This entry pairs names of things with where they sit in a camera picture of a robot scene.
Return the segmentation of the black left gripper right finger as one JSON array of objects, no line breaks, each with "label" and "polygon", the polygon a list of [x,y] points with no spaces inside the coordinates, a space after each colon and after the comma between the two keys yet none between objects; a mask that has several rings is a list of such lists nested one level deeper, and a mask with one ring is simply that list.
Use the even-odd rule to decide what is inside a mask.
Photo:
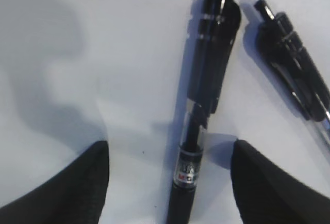
[{"label": "black left gripper right finger", "polygon": [[245,140],[231,157],[234,199],[243,223],[329,223],[329,198],[301,183]]}]

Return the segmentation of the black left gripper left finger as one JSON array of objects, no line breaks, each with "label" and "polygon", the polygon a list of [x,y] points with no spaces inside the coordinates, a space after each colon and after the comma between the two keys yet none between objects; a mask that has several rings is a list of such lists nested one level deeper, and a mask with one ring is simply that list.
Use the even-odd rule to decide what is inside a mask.
[{"label": "black left gripper left finger", "polygon": [[109,167],[108,142],[95,142],[51,179],[2,206],[1,223],[98,223]]}]

